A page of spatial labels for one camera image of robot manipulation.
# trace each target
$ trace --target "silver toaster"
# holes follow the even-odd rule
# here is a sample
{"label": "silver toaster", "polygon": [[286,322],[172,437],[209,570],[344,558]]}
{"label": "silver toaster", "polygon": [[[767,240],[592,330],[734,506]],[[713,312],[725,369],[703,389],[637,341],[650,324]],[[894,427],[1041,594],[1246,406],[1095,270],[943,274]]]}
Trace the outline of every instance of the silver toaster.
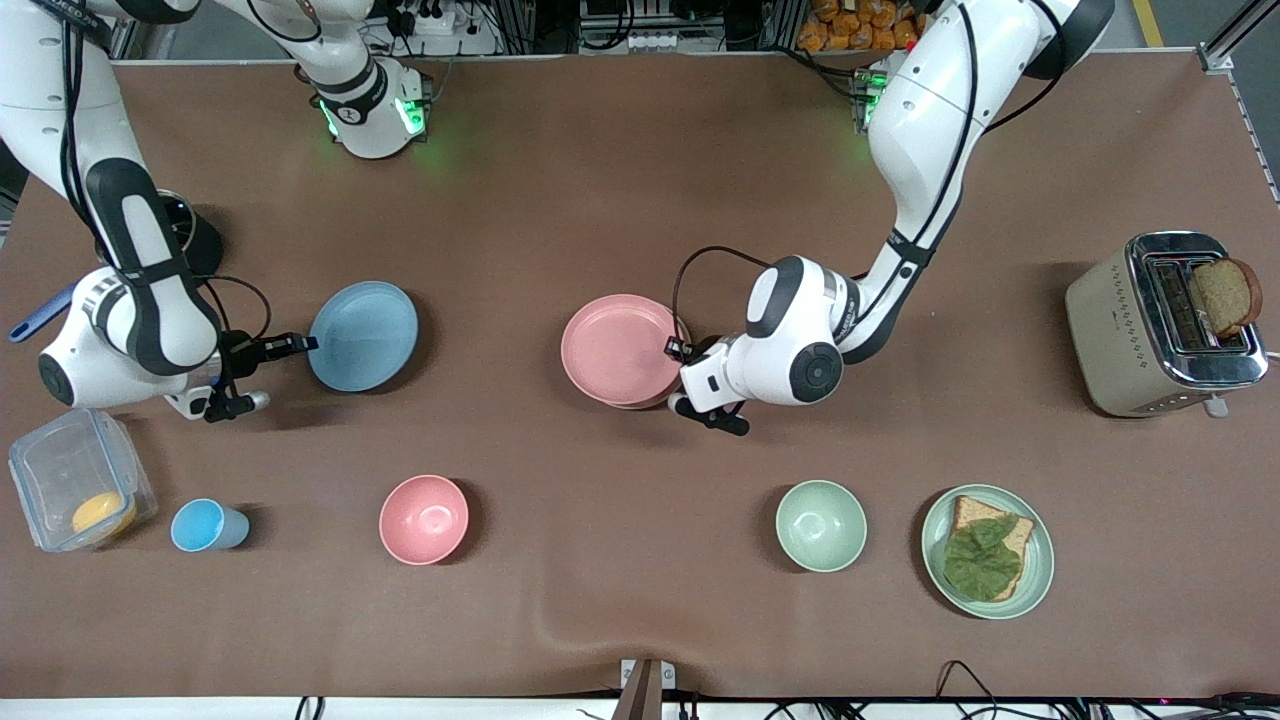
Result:
{"label": "silver toaster", "polygon": [[1204,404],[1221,418],[1222,395],[1262,379],[1267,354],[1257,328],[1219,338],[1192,290],[1192,270],[1226,255],[1198,232],[1140,234],[1071,283],[1071,340],[1098,409],[1149,418]]}

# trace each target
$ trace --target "brown table cloth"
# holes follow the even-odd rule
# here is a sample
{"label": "brown table cloth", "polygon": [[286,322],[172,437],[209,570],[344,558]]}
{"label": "brown table cloth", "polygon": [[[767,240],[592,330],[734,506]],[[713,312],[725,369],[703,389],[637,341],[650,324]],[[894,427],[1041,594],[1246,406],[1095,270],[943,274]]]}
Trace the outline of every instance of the brown table cloth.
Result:
{"label": "brown table cloth", "polygon": [[[234,423],[161,400],[114,410],[161,510],[106,550],[36,550],[0,491],[0,694],[563,693],[616,685],[635,656],[722,696],[929,694],[952,657],[1009,696],[1280,687],[1280,384],[1233,395],[1225,421],[1101,418],[1062,306],[1088,266],[1170,228],[1280,287],[1276,208],[1231,87],[1193,55],[1093,56],[984,140],[887,347],[818,406],[749,405],[746,438],[588,400],[559,336],[602,295],[666,302],[708,243],[869,265],[892,197],[810,70],[460,63],[430,140],[383,161],[332,145],[285,67],[119,76],[157,184],[219,224],[224,270],[270,295],[275,331],[383,279],[413,297],[421,336],[367,395],[293,359],[242,383],[275,401]],[[0,325],[92,263],[70,209],[32,183],[0,252]],[[741,329],[754,273],[692,266],[696,334]],[[257,327],[250,293],[223,297]],[[55,333],[0,348],[4,446],[65,410],[35,369]],[[444,566],[401,565],[378,538],[384,497],[421,473],[457,478],[472,507]],[[808,478],[867,509],[845,571],[801,573],[773,538],[777,500]],[[931,498],[973,482],[1027,498],[1057,550],[1048,597],[1014,621],[960,615],[923,571]],[[246,548],[170,544],[201,496],[248,507]]]}

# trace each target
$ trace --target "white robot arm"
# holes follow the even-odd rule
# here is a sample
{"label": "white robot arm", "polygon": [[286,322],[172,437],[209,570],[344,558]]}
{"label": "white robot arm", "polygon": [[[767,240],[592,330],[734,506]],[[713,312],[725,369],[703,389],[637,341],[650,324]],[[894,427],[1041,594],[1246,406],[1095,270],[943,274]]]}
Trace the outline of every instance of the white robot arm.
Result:
{"label": "white robot arm", "polygon": [[372,58],[360,26],[372,0],[216,0],[270,35],[320,96],[338,140],[365,159],[398,152],[426,131],[422,76]]}
{"label": "white robot arm", "polygon": [[[218,345],[216,318],[178,251],[106,53],[84,40],[101,38],[92,29],[102,23],[97,13],[174,22],[188,17],[197,0],[170,1],[54,4],[84,23],[73,31],[74,20],[55,19],[47,4],[0,0],[0,137],[72,202],[113,265],[82,283],[76,302],[84,310],[70,313],[59,341],[41,355],[46,386],[68,404],[102,405],[141,392],[118,384],[111,370],[120,368],[111,365],[132,363],[129,374],[140,382],[182,375],[205,364]],[[79,352],[95,342],[114,352]]]}
{"label": "white robot arm", "polygon": [[[101,17],[177,23],[198,1],[0,0],[0,138],[67,197],[111,265],[77,284],[61,332],[40,356],[41,379],[67,405],[165,396],[187,418],[229,419],[268,401],[236,393],[234,378],[315,347],[293,333],[219,331],[129,127]],[[425,131],[419,73],[390,59],[375,63],[356,31],[371,0],[328,0],[319,9],[306,0],[221,1],[298,59],[353,155],[394,154]],[[287,35],[300,26],[308,35]]]}
{"label": "white robot arm", "polygon": [[897,217],[870,270],[846,279],[787,256],[751,290],[746,333],[724,336],[681,368],[681,415],[736,434],[721,407],[746,400],[818,402],[888,340],[960,204],[978,138],[1019,76],[1052,78],[1083,58],[1114,0],[947,0],[881,95],[868,128],[872,158]]}

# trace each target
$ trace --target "blue spatula handle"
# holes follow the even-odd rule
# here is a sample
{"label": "blue spatula handle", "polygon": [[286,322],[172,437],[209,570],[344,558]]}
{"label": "blue spatula handle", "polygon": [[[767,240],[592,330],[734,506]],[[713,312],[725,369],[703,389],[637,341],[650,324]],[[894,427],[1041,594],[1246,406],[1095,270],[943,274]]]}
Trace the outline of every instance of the blue spatula handle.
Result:
{"label": "blue spatula handle", "polygon": [[29,338],[40,332],[40,328],[47,325],[50,320],[61,315],[63,310],[72,304],[72,293],[76,292],[76,284],[67,286],[61,292],[50,297],[49,302],[37,307],[35,313],[27,315],[26,320],[9,331],[9,342],[22,342]]}

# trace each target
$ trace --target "toast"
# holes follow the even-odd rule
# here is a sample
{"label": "toast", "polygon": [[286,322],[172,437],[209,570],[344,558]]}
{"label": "toast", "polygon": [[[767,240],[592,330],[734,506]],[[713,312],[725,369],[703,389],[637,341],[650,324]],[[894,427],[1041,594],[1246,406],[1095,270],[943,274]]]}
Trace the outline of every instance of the toast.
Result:
{"label": "toast", "polygon": [[[1007,515],[1006,510],[992,507],[980,500],[974,500],[966,495],[961,495],[956,498],[956,516],[955,521],[951,523],[951,534],[955,534],[956,530],[968,527],[974,520],[993,520],[996,518],[1002,518],[1004,515]],[[1014,529],[1005,537],[1005,547],[1018,553],[1018,559],[1023,561],[1023,570],[1027,569],[1027,543],[1030,542],[1032,530],[1034,529],[1036,523],[1033,520],[1019,516],[1018,524],[1014,525]],[[1010,580],[1009,587],[992,598],[991,602],[1004,602],[1012,597],[1014,588],[1018,587],[1018,580],[1023,579],[1023,570],[1019,570],[1018,577]]]}
{"label": "toast", "polygon": [[1194,293],[1217,337],[1231,337],[1262,314],[1262,286],[1253,268],[1224,258],[1192,272]]}

